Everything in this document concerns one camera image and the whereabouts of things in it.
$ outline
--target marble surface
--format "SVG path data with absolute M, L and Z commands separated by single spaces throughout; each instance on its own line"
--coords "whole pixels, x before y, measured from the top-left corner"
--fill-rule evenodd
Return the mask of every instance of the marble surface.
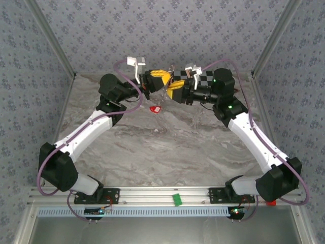
M 100 98 L 100 78 L 96 74 L 77 75 L 60 138 L 71 133 L 94 111 Z M 248 78 L 244 83 L 258 123 Z M 163 92 L 152 94 L 150 101 L 145 100 L 136 112 L 125 114 L 112 129 L 97 138 L 77 160 L 77 170 L 107 186 L 221 186 L 240 174 L 261 174 L 244 143 L 212 111 L 199 103 L 188 106 L 163 96 Z M 241 93 L 237 97 L 243 101 Z M 128 108 L 135 104 L 125 103 Z M 162 106 L 162 111 L 154 114 L 149 107 L 157 104 Z

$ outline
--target green block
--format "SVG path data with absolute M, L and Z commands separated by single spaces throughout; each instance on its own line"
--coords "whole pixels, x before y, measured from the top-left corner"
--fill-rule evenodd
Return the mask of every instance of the green block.
M 182 200 L 181 200 L 181 196 L 179 194 L 175 194 L 173 195 L 173 200 L 174 200 L 174 204 L 176 207 L 182 205 Z

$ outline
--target patterned wallpaper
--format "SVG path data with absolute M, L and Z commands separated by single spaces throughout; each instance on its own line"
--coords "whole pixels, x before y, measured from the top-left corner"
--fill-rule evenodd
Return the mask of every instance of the patterned wallpaper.
M 24 1 L 2 0 L 0 7 L 0 243 L 9 244 L 70 78 Z
M 77 73 L 124 56 L 148 68 L 227 57 L 251 70 L 287 0 L 37 0 Z
M 303 163 L 307 205 L 325 243 L 325 3 L 303 1 L 258 78 L 282 149 Z

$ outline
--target metal base plate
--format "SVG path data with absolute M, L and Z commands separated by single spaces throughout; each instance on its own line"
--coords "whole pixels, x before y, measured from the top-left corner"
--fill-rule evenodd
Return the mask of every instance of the metal base plate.
M 220 188 L 209 188 L 209 198 L 211 204 L 218 204 L 218 203 L 238 203 L 242 202 L 243 196 L 234 196 L 232 199 L 229 199 L 228 195 L 226 194 L 224 187 Z M 244 195 L 249 203 L 255 203 L 255 198 L 250 195 Z
M 120 197 L 120 189 L 119 188 L 104 188 L 103 196 L 101 199 L 94 203 L 91 199 L 90 201 L 84 197 L 83 193 L 77 193 L 75 196 L 74 204 L 100 204 L 107 205 L 110 204 L 110 200 L 112 200 L 112 204 L 118 204 L 118 200 Z

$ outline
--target red object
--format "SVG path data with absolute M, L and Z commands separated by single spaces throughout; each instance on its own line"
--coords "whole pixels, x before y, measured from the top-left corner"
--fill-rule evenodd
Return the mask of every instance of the red object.
M 151 112 L 159 113 L 161 111 L 161 106 L 151 106 L 150 110 Z
M 273 202 L 266 202 L 267 206 L 276 206 L 276 201 Z

